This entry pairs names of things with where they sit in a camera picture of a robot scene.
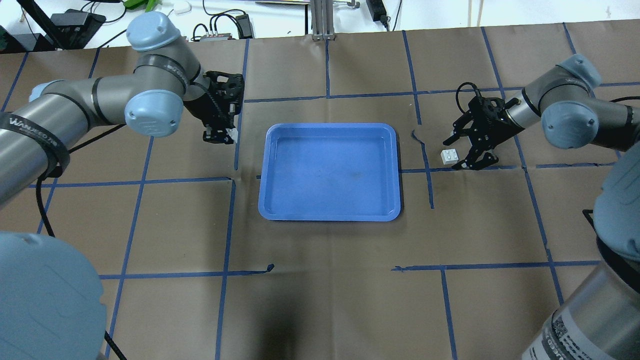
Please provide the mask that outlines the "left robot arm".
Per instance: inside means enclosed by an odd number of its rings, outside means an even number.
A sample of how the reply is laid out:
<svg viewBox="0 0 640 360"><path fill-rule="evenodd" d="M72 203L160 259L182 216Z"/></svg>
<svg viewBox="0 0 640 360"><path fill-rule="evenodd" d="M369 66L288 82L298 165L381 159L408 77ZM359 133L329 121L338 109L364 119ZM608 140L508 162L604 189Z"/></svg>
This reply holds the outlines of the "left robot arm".
<svg viewBox="0 0 640 360"><path fill-rule="evenodd" d="M126 28L138 60L131 74L53 80L29 102L1 114L1 203L32 183L60 177L72 147L98 126L128 126L167 137L187 110L201 120L203 140L233 144L242 112L242 74L205 71L169 17L141 14ZM98 360L106 307L98 272L52 231L1 232L3 360Z"/></svg>

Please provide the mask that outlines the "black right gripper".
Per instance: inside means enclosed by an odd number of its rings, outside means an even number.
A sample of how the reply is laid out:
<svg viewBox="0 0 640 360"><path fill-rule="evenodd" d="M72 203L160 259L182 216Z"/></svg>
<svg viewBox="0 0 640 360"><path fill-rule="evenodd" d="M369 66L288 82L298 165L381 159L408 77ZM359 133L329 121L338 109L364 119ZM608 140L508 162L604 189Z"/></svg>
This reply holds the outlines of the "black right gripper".
<svg viewBox="0 0 640 360"><path fill-rule="evenodd" d="M494 154L496 146L523 132L510 116L509 110L520 105L512 98L508 101L496 97L474 96L468 103L468 111L455 120L450 137L442 141L444 146L453 145L467 137L471 148L466 157L452 165L452 170L479 171L498 164Z"/></svg>

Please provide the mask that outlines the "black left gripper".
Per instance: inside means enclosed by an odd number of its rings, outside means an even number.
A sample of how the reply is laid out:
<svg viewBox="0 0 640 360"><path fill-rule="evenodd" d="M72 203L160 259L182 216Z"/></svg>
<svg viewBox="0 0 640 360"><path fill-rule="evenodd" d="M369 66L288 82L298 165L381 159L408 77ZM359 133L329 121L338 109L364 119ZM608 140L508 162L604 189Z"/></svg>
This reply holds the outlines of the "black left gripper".
<svg viewBox="0 0 640 360"><path fill-rule="evenodd" d="M206 71L187 88L187 111L205 128L202 140L210 144L233 145L226 130L234 129L242 113L245 78L241 73Z"/></svg>

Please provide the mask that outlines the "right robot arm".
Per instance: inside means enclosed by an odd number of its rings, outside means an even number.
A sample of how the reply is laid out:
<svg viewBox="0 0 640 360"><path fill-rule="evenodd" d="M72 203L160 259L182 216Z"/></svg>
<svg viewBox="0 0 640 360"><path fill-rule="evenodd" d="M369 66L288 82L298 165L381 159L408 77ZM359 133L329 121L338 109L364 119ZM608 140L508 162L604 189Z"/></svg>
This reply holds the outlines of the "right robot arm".
<svg viewBox="0 0 640 360"><path fill-rule="evenodd" d="M620 153L594 205L583 211L599 264L547 317L522 360L639 358L639 107L597 98L601 84L601 74L583 54L570 55L507 99L483 95L476 84L464 82L473 96L443 141L470 144L454 170L494 166L495 148L533 126L558 150Z"/></svg>

